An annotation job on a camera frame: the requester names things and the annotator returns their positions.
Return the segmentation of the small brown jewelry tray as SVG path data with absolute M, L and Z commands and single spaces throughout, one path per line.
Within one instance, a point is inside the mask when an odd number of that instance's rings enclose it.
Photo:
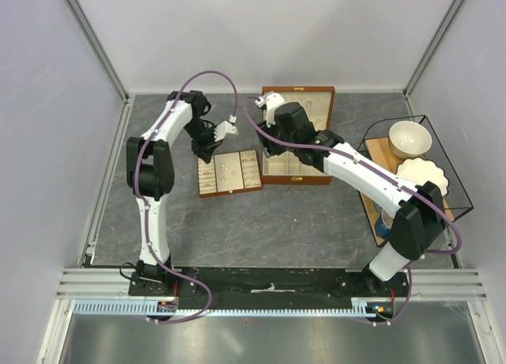
M 230 167 L 227 171 L 222 164 Z M 259 156 L 255 150 L 213 155 L 209 164 L 197 159 L 198 195 L 209 198 L 262 190 Z

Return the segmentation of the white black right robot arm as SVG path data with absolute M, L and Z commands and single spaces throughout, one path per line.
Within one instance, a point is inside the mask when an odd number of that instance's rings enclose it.
M 265 113 L 265 119 L 254 125 L 265 155 L 290 152 L 302 164 L 354 187 L 393 219 L 387 243 L 370 261 L 361 281 L 368 294 L 381 295 L 391 278 L 419 260 L 449 225 L 439 187 L 431 181 L 418 185 L 382 168 L 335 133 L 317 131 L 299 103 L 282 100 L 280 95 L 274 98 L 276 105 L 255 98 L 255 106 Z

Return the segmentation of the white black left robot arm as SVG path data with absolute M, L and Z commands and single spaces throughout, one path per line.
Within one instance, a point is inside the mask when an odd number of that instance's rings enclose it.
M 127 184 L 137 197 L 142 228 L 142 250 L 131 276 L 130 293 L 142 291 L 165 295 L 177 283 L 170 268 L 166 236 L 168 194 L 175 183 L 171 146 L 181 131 L 191 137 L 191 150 L 209 163 L 220 145 L 216 126 L 202 117 L 211 109 L 206 96 L 191 90 L 170 93 L 164 111 L 147 132 L 126 142 Z

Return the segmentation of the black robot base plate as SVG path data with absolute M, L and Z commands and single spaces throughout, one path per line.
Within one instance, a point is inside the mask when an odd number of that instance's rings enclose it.
M 404 298 L 408 279 L 399 272 L 382 282 L 371 272 L 337 268 L 245 268 L 181 267 L 189 281 L 176 276 L 177 283 L 161 293 L 142 291 L 130 296 L 176 297 L 179 303 L 197 310 L 211 306 L 290 306 L 350 305 L 354 298 Z

